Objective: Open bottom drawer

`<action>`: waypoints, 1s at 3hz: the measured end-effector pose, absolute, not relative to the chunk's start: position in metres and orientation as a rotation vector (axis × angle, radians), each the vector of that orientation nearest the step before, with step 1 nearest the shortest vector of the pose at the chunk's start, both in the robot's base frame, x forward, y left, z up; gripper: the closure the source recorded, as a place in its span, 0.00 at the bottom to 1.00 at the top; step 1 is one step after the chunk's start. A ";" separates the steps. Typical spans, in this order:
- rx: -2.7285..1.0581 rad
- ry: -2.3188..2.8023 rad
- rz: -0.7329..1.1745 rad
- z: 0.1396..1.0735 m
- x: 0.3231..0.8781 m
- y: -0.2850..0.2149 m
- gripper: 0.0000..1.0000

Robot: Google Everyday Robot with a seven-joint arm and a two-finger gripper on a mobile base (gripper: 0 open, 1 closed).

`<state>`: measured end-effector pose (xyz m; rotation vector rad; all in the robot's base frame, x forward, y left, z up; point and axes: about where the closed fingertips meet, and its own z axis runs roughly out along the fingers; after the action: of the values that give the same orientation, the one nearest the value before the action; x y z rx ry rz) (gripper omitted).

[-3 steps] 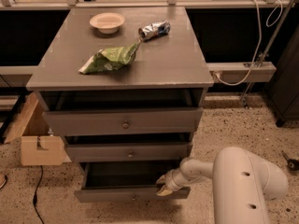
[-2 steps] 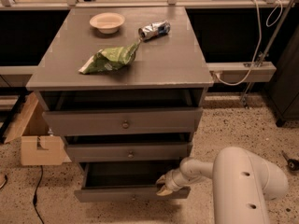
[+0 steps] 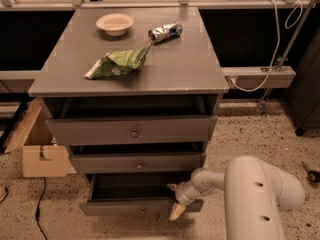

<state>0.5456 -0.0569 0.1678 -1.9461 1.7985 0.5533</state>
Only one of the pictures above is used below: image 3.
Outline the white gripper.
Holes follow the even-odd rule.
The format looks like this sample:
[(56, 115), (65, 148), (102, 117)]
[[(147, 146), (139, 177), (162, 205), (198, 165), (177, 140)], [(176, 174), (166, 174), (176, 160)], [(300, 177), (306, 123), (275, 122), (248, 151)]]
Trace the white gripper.
[(172, 207), (169, 219), (171, 221), (177, 220), (186, 210), (185, 205), (190, 205), (197, 198), (203, 195), (203, 191), (193, 185), (191, 181), (182, 182), (180, 184), (167, 184), (167, 188), (175, 192), (175, 197), (178, 203)]

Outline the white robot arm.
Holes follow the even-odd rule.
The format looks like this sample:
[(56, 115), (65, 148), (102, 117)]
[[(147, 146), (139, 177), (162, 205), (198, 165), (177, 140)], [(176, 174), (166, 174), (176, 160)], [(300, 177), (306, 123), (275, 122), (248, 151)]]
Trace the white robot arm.
[(224, 192), (227, 240), (286, 240), (280, 214), (305, 200), (292, 174), (252, 156), (233, 159), (223, 173), (198, 168), (188, 181), (170, 184), (176, 201), (170, 219), (178, 219), (196, 199)]

